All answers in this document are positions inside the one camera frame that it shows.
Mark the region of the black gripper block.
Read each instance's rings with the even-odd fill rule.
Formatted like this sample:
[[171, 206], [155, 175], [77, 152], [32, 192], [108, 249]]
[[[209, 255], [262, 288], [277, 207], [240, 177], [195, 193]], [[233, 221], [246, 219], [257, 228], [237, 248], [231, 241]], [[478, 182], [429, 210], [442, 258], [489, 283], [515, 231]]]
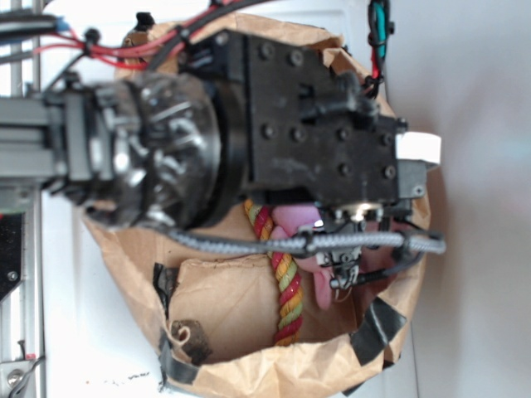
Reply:
[[366, 204], [405, 218], [426, 188], [427, 168], [416, 161], [441, 161], [439, 136], [406, 132], [353, 72], [332, 72], [307, 47], [223, 30], [191, 45], [179, 68], [207, 85], [217, 113], [218, 216], [251, 199], [326, 213]]

